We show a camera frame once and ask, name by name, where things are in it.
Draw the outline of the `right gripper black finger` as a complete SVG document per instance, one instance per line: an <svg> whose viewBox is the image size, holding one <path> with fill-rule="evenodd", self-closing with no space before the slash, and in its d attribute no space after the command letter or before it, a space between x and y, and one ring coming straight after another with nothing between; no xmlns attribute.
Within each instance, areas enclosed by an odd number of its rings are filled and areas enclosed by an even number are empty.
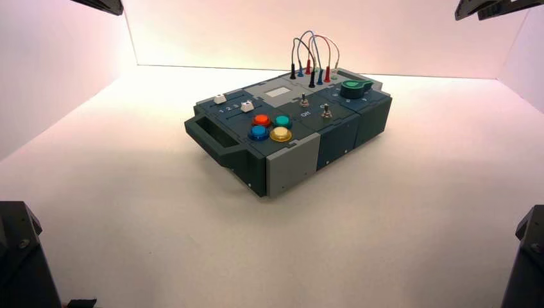
<svg viewBox="0 0 544 308"><path fill-rule="evenodd" d="M502 1L460 0L454 11L454 19L460 21L476 14L478 20L482 21L503 15L504 8Z"/></svg>
<svg viewBox="0 0 544 308"><path fill-rule="evenodd" d="M543 0L501 0L478 11L480 21L543 5Z"/></svg>

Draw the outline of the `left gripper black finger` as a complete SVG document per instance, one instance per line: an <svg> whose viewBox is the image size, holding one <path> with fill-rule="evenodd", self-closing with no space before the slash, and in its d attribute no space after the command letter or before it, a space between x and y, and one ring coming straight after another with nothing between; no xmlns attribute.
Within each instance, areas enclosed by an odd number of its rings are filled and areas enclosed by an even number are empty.
<svg viewBox="0 0 544 308"><path fill-rule="evenodd" d="M124 13L124 6L121 0L72 0L73 2L120 16Z"/></svg>

